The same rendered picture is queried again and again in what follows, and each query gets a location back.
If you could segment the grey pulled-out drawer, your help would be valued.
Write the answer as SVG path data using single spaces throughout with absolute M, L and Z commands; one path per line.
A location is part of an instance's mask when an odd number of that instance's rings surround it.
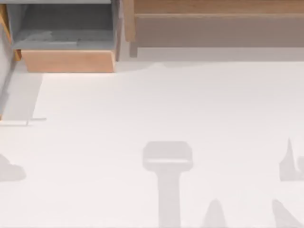
M 119 0 L 0 0 L 14 49 L 113 50 Z

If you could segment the pale wooden drawer front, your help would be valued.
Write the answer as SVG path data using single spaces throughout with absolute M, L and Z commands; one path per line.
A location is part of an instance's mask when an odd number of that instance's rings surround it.
M 116 54 L 109 50 L 22 50 L 32 73 L 112 73 Z

